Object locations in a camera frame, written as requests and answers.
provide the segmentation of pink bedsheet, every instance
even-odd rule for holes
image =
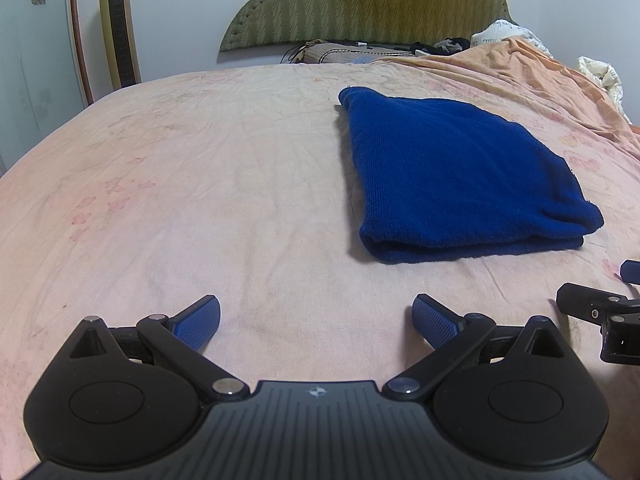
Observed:
[[[518,121],[564,156],[606,224],[580,250],[374,261],[337,101],[348,85]],[[638,139],[591,82],[513,38],[413,64],[193,73],[100,100],[0,180],[0,475],[36,463],[22,407],[83,316],[127,326],[215,294],[206,356],[251,384],[381,383],[429,351],[408,320],[427,292],[501,324],[556,320],[609,401],[596,462],[638,478],[640,370],[601,362],[598,328],[552,301],[564,282],[638,296],[616,274],[640,259]]]

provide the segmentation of wooden frame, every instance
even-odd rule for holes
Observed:
[[[89,85],[89,76],[86,72],[86,65],[84,63],[84,53],[82,52],[82,39],[80,37],[80,21],[78,19],[78,0],[67,0],[68,10],[70,17],[70,31],[72,35],[71,46],[75,53],[76,70],[81,82],[81,89],[86,105],[92,105],[94,98],[91,94],[91,87]]]

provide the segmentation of round pad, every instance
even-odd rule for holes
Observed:
[[[80,388],[71,397],[72,413],[85,422],[114,424],[135,415],[145,402],[140,389],[120,381],[103,381]]]
[[[544,422],[562,410],[562,397],[550,386],[534,381],[498,384],[489,394],[494,412],[513,422]]]
[[[433,412],[449,438],[483,460],[546,468],[588,457],[607,426],[607,405],[577,361],[505,357],[451,374]]]

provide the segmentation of green headboard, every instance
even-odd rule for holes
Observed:
[[[499,18],[511,21],[505,0],[249,0],[220,51],[316,39],[433,44]]]

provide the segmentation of folded cloth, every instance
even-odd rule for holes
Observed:
[[[524,127],[448,99],[338,96],[365,214],[383,262],[573,249],[604,224],[564,159]]]
[[[609,63],[580,56],[578,58],[578,71],[585,75],[589,81],[598,88],[602,88],[616,107],[616,110],[625,118],[627,123],[631,123],[622,108],[622,81],[616,69]]]

